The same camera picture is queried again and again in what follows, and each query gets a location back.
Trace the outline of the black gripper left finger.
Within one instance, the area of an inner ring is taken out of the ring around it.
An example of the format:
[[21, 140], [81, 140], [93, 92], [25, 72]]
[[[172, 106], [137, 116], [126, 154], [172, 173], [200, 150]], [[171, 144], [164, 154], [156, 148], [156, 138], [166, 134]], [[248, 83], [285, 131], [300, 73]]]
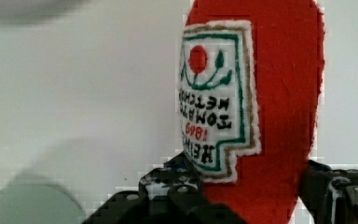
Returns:
[[82, 224], [246, 224], [223, 203], [204, 197], [184, 153], [144, 175], [137, 190], [114, 194]]

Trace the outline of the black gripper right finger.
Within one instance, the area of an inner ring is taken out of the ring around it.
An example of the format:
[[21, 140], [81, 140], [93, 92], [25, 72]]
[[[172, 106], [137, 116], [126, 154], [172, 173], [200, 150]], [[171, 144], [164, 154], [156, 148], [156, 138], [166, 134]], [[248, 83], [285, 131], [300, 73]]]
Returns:
[[309, 160], [299, 197], [314, 224], [358, 224], [358, 170]]

